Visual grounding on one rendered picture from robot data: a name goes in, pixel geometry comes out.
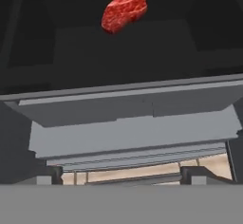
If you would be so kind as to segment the red raw steak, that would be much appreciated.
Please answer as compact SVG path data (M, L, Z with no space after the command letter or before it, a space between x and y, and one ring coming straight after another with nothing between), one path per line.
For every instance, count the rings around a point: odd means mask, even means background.
M103 12L101 26L106 32L115 34L139 20L147 9L146 0L112 0Z

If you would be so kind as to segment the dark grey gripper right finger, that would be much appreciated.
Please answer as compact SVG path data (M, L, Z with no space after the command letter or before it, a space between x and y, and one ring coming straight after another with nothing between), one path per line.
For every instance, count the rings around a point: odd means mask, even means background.
M235 184L235 181L220 177L203 166L182 166L180 168L181 185L220 185Z

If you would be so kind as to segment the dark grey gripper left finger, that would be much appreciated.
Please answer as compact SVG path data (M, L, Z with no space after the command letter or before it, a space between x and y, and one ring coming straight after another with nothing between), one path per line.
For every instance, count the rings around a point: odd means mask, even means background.
M16 181L16 184L62 185L63 168L60 166L38 167Z

